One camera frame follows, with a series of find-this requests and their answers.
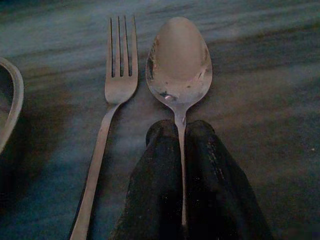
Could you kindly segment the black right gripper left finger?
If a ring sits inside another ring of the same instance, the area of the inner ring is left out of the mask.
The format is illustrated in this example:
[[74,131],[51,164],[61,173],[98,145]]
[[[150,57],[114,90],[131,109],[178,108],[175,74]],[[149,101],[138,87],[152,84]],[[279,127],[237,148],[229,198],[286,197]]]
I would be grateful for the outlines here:
[[113,240],[182,239],[183,184],[178,130],[171,120],[154,123],[136,164]]

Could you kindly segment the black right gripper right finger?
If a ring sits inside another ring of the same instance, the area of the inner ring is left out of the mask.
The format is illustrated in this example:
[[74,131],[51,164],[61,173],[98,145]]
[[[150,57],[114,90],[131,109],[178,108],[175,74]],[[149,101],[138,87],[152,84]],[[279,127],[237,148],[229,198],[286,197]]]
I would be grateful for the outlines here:
[[190,239],[273,239],[246,174],[209,123],[187,126],[185,158]]

